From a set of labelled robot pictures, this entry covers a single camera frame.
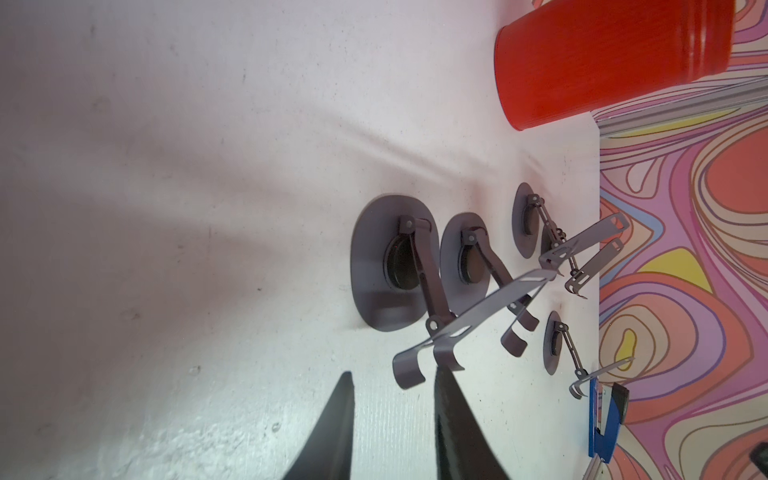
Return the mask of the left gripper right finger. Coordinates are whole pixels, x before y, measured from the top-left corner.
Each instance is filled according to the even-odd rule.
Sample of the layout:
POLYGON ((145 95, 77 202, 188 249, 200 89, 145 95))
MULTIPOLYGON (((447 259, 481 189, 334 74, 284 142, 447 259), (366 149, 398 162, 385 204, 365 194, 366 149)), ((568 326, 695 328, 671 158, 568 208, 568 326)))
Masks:
POLYGON ((453 372, 438 367, 434 381, 438 479, 508 479, 453 372))

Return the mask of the dark grey phone stand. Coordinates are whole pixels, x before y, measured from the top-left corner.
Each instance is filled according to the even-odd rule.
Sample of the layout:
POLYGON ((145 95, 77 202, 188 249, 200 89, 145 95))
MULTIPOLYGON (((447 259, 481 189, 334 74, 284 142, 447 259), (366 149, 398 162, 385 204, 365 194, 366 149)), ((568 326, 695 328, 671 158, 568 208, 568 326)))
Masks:
POLYGON ((627 224, 598 222, 573 238, 567 239, 560 229, 545 229, 542 232, 542 249, 539 263, 544 268, 558 270, 563 263, 570 269, 570 278, 565 283, 565 289, 578 297, 582 288, 616 258, 623 249, 620 234, 627 229, 627 224), (588 261, 579 263, 577 256, 593 246, 600 247, 588 261))

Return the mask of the blue stapler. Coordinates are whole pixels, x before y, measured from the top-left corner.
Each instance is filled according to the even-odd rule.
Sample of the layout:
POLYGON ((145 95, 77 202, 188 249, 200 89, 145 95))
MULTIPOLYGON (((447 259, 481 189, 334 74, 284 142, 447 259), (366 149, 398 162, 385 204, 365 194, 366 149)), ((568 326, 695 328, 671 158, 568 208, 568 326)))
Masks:
POLYGON ((588 455, 609 464, 625 423, 630 391, 621 384, 604 390, 597 379, 590 381, 589 388, 588 455))

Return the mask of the red pen cup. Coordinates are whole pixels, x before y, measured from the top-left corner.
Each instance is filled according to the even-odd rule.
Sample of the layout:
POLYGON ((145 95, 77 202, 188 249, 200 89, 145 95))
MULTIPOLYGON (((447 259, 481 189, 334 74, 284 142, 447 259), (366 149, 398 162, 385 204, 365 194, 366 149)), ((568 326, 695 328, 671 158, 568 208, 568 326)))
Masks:
POLYGON ((502 27, 498 97, 516 130, 726 70, 732 1, 550 1, 502 27))

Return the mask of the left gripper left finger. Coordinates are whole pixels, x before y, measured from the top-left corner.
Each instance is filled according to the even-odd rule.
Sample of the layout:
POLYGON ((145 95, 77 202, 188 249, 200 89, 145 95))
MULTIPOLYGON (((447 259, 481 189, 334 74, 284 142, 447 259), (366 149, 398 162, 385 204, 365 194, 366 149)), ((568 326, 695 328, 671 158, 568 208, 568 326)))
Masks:
POLYGON ((355 390, 353 376, 339 377, 304 447, 284 479, 350 479, 355 390))

